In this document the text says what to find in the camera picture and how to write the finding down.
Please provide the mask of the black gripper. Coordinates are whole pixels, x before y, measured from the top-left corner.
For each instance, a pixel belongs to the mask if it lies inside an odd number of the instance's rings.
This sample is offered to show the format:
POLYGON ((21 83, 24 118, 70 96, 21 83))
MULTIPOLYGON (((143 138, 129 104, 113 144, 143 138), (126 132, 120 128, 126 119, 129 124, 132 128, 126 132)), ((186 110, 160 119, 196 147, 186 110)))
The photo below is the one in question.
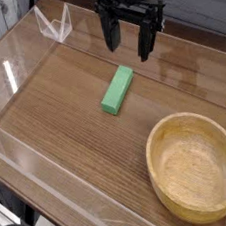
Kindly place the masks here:
POLYGON ((96 0, 95 11, 101 20, 107 48, 111 52, 119 46, 119 19, 140 25, 138 54, 141 61, 147 61, 154 48, 157 23, 163 21, 163 0, 96 0))

